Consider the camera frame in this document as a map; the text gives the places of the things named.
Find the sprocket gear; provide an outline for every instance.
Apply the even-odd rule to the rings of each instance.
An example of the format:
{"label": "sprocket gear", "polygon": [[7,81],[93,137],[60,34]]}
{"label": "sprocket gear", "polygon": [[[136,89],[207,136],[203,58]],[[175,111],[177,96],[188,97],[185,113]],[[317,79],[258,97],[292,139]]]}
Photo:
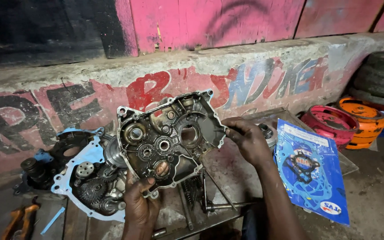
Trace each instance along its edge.
{"label": "sprocket gear", "polygon": [[99,179],[101,179],[103,182],[112,182],[114,181],[118,175],[115,173],[113,173],[112,175],[110,175],[109,177],[107,177],[104,172],[106,170],[109,170],[110,166],[104,166],[102,167],[98,172],[97,172],[97,176],[99,177]]}
{"label": "sprocket gear", "polygon": [[107,190],[108,186],[103,180],[93,178],[79,187],[79,198],[88,204],[94,204],[103,198]]}

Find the orange gas cylinder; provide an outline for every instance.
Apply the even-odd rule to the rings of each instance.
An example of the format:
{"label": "orange gas cylinder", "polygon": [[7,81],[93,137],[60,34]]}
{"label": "orange gas cylinder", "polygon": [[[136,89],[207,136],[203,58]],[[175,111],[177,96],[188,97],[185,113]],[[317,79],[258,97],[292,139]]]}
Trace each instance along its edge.
{"label": "orange gas cylinder", "polygon": [[359,129],[346,149],[369,148],[384,128],[384,106],[344,97],[339,100],[338,107],[359,122]]}

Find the red gas cylinder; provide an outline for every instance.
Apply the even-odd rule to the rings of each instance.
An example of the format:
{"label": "red gas cylinder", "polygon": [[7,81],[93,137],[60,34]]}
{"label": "red gas cylinder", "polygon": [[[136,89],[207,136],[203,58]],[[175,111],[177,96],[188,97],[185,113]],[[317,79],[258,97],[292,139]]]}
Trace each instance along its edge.
{"label": "red gas cylinder", "polygon": [[310,107],[301,120],[317,134],[334,139],[339,152],[345,149],[359,129],[355,118],[341,110],[323,105]]}

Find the hand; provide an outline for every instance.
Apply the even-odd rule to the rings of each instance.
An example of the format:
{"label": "hand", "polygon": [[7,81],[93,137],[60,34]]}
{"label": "hand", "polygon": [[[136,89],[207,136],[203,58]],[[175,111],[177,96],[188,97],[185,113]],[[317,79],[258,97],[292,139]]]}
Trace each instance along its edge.
{"label": "hand", "polygon": [[259,167],[264,164],[274,164],[272,151],[257,125],[242,117],[230,117],[221,123],[229,127],[226,130],[227,137],[238,145],[241,155],[251,165]]}
{"label": "hand", "polygon": [[133,174],[127,171],[125,183],[125,226],[122,239],[151,239],[160,212],[159,199],[144,198],[142,193],[155,184],[154,178],[133,183]]}

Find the gasket set package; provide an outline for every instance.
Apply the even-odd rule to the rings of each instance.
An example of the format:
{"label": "gasket set package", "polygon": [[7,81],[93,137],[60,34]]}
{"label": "gasket set package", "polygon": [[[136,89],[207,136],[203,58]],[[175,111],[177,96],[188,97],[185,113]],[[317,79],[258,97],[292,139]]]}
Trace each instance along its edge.
{"label": "gasket set package", "polygon": [[293,204],[349,226],[336,143],[278,119],[274,160]]}

